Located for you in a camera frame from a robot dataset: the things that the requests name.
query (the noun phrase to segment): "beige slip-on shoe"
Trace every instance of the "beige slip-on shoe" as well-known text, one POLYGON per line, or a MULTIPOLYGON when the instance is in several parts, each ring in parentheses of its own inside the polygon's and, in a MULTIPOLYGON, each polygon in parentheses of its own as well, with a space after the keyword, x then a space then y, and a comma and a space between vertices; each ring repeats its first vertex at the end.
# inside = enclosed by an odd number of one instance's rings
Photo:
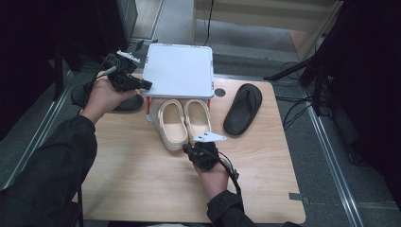
POLYGON ((183 123, 183 106, 178 100, 152 99, 150 116, 167 149, 179 150, 183 144, 188 143, 188 132, 183 123))
POLYGON ((185 125, 189 134, 189 142, 194 145, 194 136, 200 135, 205 131, 212 131, 210 124, 210 113, 204 101, 190 99, 183 107, 185 115, 185 125))

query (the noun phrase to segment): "black slipper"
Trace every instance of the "black slipper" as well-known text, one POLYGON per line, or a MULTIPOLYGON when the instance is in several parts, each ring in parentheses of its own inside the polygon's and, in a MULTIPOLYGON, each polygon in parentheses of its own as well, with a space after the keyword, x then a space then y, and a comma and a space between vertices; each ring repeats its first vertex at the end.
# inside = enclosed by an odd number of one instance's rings
POLYGON ((262 93, 260 90, 253 84, 242 84, 224 119, 225 131, 231 135, 242 134, 253 122, 261 104, 262 93))

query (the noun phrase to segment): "person's left hand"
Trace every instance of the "person's left hand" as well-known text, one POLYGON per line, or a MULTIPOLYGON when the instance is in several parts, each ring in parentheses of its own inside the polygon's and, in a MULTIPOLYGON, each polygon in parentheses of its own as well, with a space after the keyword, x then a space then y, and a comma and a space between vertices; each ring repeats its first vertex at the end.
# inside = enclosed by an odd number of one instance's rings
POLYGON ((80 115, 89 118, 95 124, 105 113, 136 94, 135 90, 116 92, 108 79, 99 79, 95 82, 88 103, 80 115))

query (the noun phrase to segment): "black sleeve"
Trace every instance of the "black sleeve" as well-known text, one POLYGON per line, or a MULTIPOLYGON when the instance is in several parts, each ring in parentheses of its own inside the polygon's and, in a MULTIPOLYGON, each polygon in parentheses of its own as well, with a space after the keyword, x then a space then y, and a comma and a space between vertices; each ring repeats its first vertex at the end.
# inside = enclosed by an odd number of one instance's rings
POLYGON ((61 123, 29 157, 14 184, 0 192, 0 226, 53 226, 96 157, 94 124, 84 116, 61 123))
POLYGON ((256 226, 244 212, 242 198, 228 190, 207 203, 207 217, 214 226, 256 226))

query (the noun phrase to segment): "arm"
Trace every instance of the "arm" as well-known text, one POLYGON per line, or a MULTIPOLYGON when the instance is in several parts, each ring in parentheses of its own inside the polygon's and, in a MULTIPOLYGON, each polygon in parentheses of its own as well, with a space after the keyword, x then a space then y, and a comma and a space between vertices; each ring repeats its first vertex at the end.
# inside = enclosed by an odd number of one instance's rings
POLYGON ((29 157, 14 184, 0 192, 0 226, 57 224, 95 160, 95 123, 135 95, 117 93, 107 79, 97 81, 85 109, 61 123, 29 157))
POLYGON ((210 200, 207 217, 214 226, 255 226, 245 215, 242 198, 227 190, 228 174, 220 163, 209 171, 202 171, 197 166, 194 168, 210 200))

